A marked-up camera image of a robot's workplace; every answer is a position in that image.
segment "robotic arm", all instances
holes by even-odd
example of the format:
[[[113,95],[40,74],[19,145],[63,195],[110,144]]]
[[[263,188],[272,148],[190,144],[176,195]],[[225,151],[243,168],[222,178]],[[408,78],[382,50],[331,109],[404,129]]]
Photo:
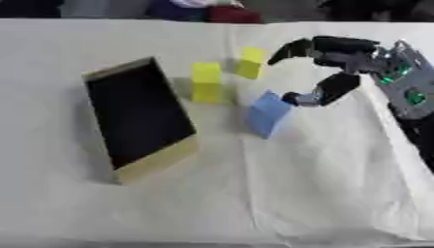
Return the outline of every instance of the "robotic arm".
[[[319,82],[310,93],[289,92],[282,97],[299,107],[327,106],[359,87],[360,74],[371,76],[387,96],[400,127],[434,171],[434,68],[403,41],[390,49],[379,44],[329,36],[300,39],[281,47],[268,65],[287,58],[311,57],[316,65],[342,70]]]

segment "table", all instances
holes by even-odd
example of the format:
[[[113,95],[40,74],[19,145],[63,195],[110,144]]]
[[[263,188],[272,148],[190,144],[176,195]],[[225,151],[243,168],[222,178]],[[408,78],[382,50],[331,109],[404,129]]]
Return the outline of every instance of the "table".
[[[389,46],[405,38],[434,60],[433,27],[1,20],[0,233],[224,243],[434,238],[432,177],[369,78],[339,104],[293,110],[265,141],[245,129],[244,108],[266,89],[308,91],[333,70],[298,59],[265,67],[258,81],[231,73],[243,47],[271,53],[321,34]],[[183,98],[200,153],[118,186],[81,75],[146,56],[159,60],[181,97],[193,62],[221,62],[239,106]]]

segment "blue cube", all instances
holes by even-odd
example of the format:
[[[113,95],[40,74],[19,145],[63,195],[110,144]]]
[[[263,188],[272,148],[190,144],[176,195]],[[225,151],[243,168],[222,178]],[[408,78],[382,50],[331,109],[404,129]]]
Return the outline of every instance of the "blue cube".
[[[263,138],[267,139],[276,123],[291,109],[291,105],[280,100],[279,96],[266,91],[253,106],[249,107],[246,123]]]

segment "yellow cube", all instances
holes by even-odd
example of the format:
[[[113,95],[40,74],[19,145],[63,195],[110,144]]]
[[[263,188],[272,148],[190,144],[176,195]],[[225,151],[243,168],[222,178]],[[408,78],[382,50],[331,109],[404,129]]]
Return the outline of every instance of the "yellow cube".
[[[264,51],[255,47],[245,47],[238,63],[237,74],[249,79],[260,76],[261,65],[264,61]]]
[[[222,102],[221,68],[219,63],[193,65],[193,101],[216,104]]]

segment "red object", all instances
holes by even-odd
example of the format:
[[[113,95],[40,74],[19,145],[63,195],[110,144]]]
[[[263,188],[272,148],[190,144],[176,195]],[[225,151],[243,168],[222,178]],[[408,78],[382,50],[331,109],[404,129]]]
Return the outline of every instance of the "red object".
[[[217,23],[263,23],[263,19],[258,13],[236,6],[210,7],[208,21]]]

